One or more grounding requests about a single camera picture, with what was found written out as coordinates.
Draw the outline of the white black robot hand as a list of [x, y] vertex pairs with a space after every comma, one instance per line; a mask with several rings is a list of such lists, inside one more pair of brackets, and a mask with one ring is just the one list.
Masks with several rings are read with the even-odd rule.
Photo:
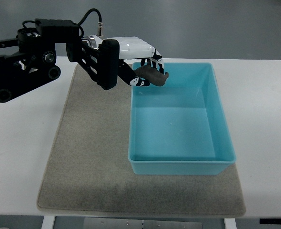
[[125, 60], [140, 59], [141, 66], [150, 65], [161, 73], [164, 71], [164, 61], [162, 55], [152, 45], [138, 37], [112, 37], [104, 39], [100, 44], [114, 41], [116, 50], [119, 51], [119, 66], [117, 76], [130, 86], [149, 86], [151, 83], [143, 78], [136, 76], [134, 70], [125, 62]]

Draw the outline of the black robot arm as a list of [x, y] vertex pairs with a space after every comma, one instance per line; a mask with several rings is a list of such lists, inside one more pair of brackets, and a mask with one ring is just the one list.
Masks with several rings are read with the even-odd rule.
[[97, 48], [82, 39], [83, 30], [70, 20], [35, 19], [14, 39], [0, 40], [0, 103], [8, 102], [60, 77], [56, 43], [65, 43], [70, 62], [77, 62], [104, 90], [117, 83], [120, 45], [104, 40]]

